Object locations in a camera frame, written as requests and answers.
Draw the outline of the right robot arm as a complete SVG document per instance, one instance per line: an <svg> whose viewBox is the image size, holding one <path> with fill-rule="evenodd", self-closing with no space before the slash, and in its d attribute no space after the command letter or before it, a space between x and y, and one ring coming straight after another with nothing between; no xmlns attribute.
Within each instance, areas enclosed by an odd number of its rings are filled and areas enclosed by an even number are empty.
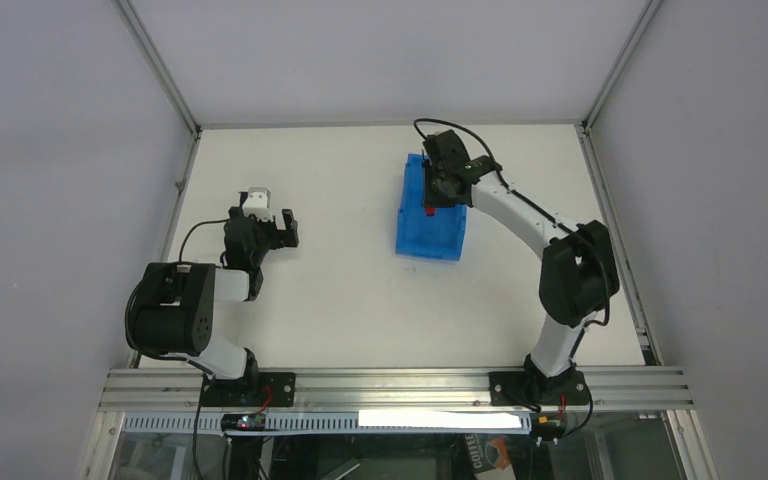
<svg viewBox="0 0 768 480"><path fill-rule="evenodd" d="M597 314L608 315L620 287L608 228L576 222L540 205L507 180L490 148L473 157L451 123L422 134L423 205L465 206L504 226L540 262L538 297L546 314L537 343L523 363L536 394L574 382L574 356Z"/></svg>

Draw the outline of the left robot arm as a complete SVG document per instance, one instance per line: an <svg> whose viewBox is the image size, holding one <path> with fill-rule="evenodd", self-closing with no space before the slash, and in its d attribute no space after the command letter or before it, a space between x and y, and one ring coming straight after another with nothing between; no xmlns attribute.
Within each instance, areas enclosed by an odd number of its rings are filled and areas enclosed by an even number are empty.
<svg viewBox="0 0 768 480"><path fill-rule="evenodd" d="M250 399L269 396L272 388L261 378L255 354L215 333L214 310L218 303L258 298L265 257L273 250L298 247L298 222L290 209L259 219L233 207L216 223L223 230L219 262L178 258L147 265L126 303L126 341L143 357L195 367L209 389Z"/></svg>

